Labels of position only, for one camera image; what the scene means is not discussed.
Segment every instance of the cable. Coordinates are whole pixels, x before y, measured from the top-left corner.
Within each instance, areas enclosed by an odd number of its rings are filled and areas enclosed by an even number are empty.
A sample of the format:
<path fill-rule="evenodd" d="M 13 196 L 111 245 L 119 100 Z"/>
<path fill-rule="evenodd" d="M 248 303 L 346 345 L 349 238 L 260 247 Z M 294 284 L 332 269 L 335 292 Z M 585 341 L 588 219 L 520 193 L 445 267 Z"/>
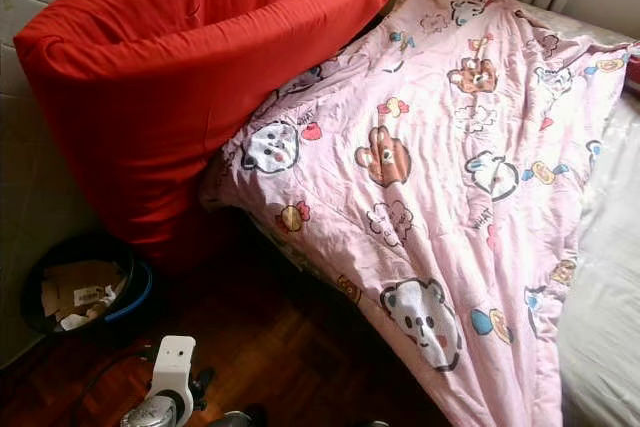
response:
<path fill-rule="evenodd" d="M 156 356 L 158 355 L 158 348 L 159 346 L 154 348 L 153 346 L 147 345 L 142 350 L 138 350 L 136 352 L 130 352 L 128 354 L 124 354 L 124 355 L 121 355 L 120 357 L 116 357 L 115 359 L 112 359 L 107 365 L 105 365 L 102 369 L 100 369 L 100 371 L 93 377 L 93 379 L 91 379 L 91 381 L 82 390 L 82 392 L 80 393 L 80 396 L 78 397 L 78 400 L 76 400 L 76 403 L 74 404 L 71 410 L 71 420 L 69 422 L 71 427 L 78 427 L 78 411 L 80 410 L 80 407 L 84 403 L 84 398 L 87 396 L 89 391 L 98 383 L 98 381 L 102 378 L 104 374 L 106 374 L 109 370 L 111 370 L 113 367 L 118 365 L 123 360 L 130 359 L 131 357 L 138 357 L 143 360 L 147 360 L 149 362 L 155 362 Z"/>

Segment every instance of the parquet floor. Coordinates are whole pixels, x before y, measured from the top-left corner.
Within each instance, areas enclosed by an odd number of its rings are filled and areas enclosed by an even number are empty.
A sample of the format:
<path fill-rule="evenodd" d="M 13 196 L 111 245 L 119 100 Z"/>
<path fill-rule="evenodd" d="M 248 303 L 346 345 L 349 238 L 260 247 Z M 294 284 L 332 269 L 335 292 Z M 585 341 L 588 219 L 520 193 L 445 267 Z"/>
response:
<path fill-rule="evenodd" d="M 217 372 L 193 427 L 253 402 L 266 406 L 271 427 L 349 427 L 365 418 L 448 425 L 342 294 L 298 273 L 252 230 L 230 252 L 179 279 L 158 279 L 146 309 L 114 330 L 34 348 L 0 377 L 0 425 L 68 426 L 75 399 L 103 365 L 166 334 L 195 337 L 193 370 Z M 80 425 L 118 425 L 144 398 L 151 371 L 135 358 L 109 371 L 79 410 Z"/>

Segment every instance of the red pillowcase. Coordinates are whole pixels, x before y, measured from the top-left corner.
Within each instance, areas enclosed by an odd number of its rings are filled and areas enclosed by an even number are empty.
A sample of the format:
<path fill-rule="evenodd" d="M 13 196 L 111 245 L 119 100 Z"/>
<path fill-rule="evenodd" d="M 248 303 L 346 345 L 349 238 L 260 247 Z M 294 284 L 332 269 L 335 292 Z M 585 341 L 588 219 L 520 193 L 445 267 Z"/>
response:
<path fill-rule="evenodd" d="M 58 0 L 15 38 L 90 203 L 156 266 L 228 240 L 199 174 L 276 87 L 333 54 L 386 0 Z"/>

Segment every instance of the black trash bin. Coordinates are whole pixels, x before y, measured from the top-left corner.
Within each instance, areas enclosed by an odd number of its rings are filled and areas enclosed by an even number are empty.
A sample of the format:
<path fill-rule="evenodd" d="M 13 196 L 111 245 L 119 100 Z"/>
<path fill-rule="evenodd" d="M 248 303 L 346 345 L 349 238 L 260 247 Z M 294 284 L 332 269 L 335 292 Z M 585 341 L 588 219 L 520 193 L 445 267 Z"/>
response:
<path fill-rule="evenodd" d="M 96 319 L 73 330 L 58 328 L 55 318 L 47 318 L 42 307 L 42 280 L 47 267 L 84 260 L 116 263 L 127 275 L 120 295 Z M 45 335 L 87 332 L 114 324 L 141 309 L 151 293 L 153 275 L 149 266 L 137 259 L 129 246 L 105 233 L 91 233 L 67 239 L 51 248 L 31 269 L 22 289 L 20 311 L 33 330 Z"/>

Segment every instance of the pink comforter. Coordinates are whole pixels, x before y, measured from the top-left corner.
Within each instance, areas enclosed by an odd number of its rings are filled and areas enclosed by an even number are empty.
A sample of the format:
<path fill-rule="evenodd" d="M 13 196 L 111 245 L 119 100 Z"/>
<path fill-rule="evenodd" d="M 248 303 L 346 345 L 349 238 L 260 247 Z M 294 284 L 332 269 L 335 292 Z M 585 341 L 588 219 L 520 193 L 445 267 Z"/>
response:
<path fill-rule="evenodd" d="M 556 323 L 625 46 L 398 0 L 275 92 L 202 189 L 341 287 L 455 425 L 561 425 Z"/>

